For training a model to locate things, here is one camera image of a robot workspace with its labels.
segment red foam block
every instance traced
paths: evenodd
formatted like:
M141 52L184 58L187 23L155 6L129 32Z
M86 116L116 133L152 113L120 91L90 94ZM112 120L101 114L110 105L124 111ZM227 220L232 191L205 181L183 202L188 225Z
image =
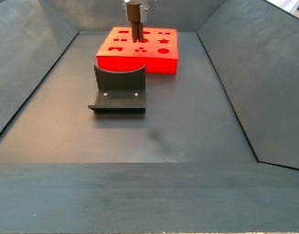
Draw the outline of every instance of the red foam block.
M96 53L98 68L128 71L145 65L147 73L176 74L177 31L145 27L144 39L133 43L132 29L113 27Z

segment black object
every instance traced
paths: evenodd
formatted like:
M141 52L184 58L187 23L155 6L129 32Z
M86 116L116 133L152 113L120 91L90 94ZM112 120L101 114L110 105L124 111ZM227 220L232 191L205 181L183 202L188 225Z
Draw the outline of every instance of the black object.
M144 111L145 110L145 67L128 71L108 71L93 66L97 83L96 111Z

